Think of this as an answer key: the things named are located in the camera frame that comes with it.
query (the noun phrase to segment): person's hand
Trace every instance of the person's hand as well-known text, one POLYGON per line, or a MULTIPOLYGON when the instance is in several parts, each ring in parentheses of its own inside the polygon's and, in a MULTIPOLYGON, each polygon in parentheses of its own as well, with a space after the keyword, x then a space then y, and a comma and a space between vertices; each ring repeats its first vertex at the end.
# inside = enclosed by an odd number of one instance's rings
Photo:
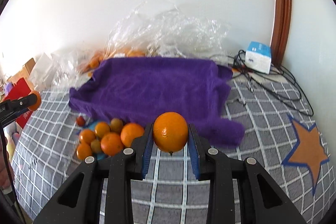
MULTIPOLYGON (((9 163, 9 168, 12 174, 12 178, 14 179, 14 171, 10 163, 9 163)), ((3 158, 2 145, 0 144, 0 188, 2 187, 3 189, 7 189, 9 186, 11 186, 11 183, 9 181, 9 177, 8 177, 6 166, 5 166, 5 161, 3 158)))

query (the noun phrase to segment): silver screw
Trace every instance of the silver screw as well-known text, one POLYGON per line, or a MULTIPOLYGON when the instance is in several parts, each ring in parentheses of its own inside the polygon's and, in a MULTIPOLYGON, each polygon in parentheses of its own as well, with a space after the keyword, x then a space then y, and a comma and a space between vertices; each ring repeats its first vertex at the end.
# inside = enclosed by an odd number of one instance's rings
POLYGON ((247 158, 246 161, 247 161, 248 164, 256 164, 257 163, 256 159, 252 158, 252 157, 247 158))
POLYGON ((130 155, 130 154, 132 154, 133 153, 133 149, 132 148, 125 148, 124 149, 124 154, 125 155, 130 155))
POLYGON ((209 148, 208 153, 210 155, 217 155, 218 154, 218 150, 216 148, 209 148))
POLYGON ((88 156, 88 157, 85 158, 85 162, 86 162, 87 164, 91 164, 91 163, 93 163, 94 161, 95 161, 95 158, 92 157, 92 156, 88 156))

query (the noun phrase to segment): bed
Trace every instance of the bed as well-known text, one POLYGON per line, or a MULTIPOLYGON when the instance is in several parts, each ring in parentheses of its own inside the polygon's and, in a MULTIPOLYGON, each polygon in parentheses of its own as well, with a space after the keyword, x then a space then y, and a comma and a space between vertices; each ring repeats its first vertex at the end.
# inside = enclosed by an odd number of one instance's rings
MULTIPOLYGON (((245 136, 239 147, 219 150, 229 157, 256 158, 290 197, 308 223, 318 223, 335 199, 332 162, 322 165, 315 195, 307 168, 281 165, 297 142, 289 114, 311 126, 314 120, 289 110, 264 90, 239 78, 231 80, 231 92, 223 106, 223 117, 241 122, 245 136)), ((289 96, 297 91, 288 83, 267 82, 270 89, 289 96)), ((35 219, 62 182, 80 163, 75 155, 80 128, 68 106, 68 94, 49 100, 42 93, 42 104, 24 128, 13 157, 15 187, 27 214, 35 219)), ((306 109, 307 102, 296 103, 306 109)), ((325 153, 328 145, 321 136, 325 153)), ((240 223, 239 196, 234 181, 236 223, 240 223)), ((104 223, 106 183, 101 201, 100 223, 104 223)), ((195 180, 188 149, 173 157, 154 146, 146 179, 132 181, 134 223, 205 223, 209 182, 195 180)))

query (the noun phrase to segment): star-shaped cutout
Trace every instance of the star-shaped cutout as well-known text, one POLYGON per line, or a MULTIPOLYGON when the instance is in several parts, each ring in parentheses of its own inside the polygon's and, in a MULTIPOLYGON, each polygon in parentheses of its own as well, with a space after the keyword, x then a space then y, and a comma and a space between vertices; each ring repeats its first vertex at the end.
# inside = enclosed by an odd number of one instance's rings
POLYGON ((329 158, 324 152, 316 124, 307 128, 299 121, 289 116, 297 142, 293 149, 283 160, 283 165, 307 167, 313 184, 312 193, 315 194, 320 175, 321 165, 328 162, 329 158))

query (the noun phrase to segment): blue and white box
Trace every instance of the blue and white box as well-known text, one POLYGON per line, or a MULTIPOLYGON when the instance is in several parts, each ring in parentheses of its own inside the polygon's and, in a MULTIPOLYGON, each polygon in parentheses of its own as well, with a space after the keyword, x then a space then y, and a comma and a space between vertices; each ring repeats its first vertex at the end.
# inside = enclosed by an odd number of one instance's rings
POLYGON ((245 65, 251 69, 269 74, 271 67, 271 48, 252 41, 246 50, 245 65))

